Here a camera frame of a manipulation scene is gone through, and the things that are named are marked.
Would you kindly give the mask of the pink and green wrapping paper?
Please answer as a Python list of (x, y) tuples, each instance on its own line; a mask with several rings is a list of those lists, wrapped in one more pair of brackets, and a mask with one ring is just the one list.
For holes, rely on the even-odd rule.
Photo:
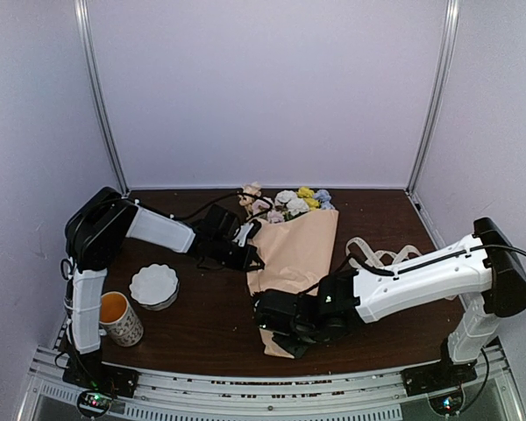
[(287, 222), (261, 222), (250, 243), (265, 267), (246, 274), (250, 295), (267, 289), (300, 292), (330, 272), (338, 227), (337, 210), (311, 210)]

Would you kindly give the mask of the peach blossom stem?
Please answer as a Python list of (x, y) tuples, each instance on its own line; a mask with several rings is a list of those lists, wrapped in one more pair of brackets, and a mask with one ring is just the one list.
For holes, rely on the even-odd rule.
[(248, 216), (252, 215), (252, 206), (261, 197), (261, 185), (258, 182), (244, 184), (238, 196), (238, 204)]

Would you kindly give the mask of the yellow flower stem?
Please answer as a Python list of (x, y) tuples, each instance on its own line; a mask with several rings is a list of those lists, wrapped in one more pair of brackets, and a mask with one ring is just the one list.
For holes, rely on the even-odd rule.
[(297, 190), (297, 196), (302, 199), (310, 211), (318, 210), (321, 207), (320, 202), (315, 199), (316, 192), (309, 187), (302, 186)]

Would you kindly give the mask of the blue flower stem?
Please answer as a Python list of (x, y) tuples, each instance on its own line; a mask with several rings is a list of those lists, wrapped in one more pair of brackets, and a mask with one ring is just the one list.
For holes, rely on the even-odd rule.
[(319, 189), (313, 198), (318, 202), (320, 210), (335, 210), (331, 203), (331, 194), (327, 189)]

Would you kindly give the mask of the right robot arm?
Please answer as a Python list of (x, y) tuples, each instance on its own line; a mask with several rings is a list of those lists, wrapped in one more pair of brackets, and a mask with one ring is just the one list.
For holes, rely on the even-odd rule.
[(360, 325), (448, 296), (471, 295), (458, 328), (441, 346), (432, 380), (450, 387), (474, 366), (500, 319), (526, 310), (526, 272), (514, 247), (491, 218), (450, 246), (386, 268), (360, 260), (301, 292), (267, 289), (254, 297), (257, 325), (301, 356), (315, 344), (341, 339)]

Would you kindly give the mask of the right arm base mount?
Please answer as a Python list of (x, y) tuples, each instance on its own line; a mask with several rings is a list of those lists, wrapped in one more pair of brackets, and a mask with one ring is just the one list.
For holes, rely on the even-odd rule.
[(439, 416), (458, 415), (465, 407), (463, 385), (477, 379), (472, 363), (445, 365), (442, 361), (402, 371), (407, 396), (428, 396), (430, 408)]

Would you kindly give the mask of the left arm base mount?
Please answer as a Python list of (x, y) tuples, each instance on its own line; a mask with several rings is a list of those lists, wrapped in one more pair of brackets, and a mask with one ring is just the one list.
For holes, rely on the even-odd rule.
[(134, 369), (103, 366), (105, 377), (94, 380), (75, 361), (70, 360), (62, 380), (83, 388), (76, 398), (76, 409), (86, 418), (107, 414), (119, 397), (132, 398), (138, 385), (139, 372)]

